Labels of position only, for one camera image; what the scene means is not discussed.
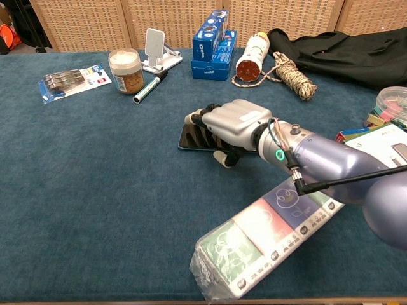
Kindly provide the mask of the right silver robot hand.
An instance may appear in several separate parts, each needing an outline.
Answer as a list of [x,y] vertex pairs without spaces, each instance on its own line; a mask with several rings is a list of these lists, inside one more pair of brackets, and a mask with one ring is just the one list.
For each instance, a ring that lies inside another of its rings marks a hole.
[[235,99],[223,105],[209,104],[188,114],[184,122],[205,128],[226,142],[229,151],[216,151],[213,156],[225,168],[231,168],[246,153],[258,151],[261,134],[271,118],[271,110],[244,99]]

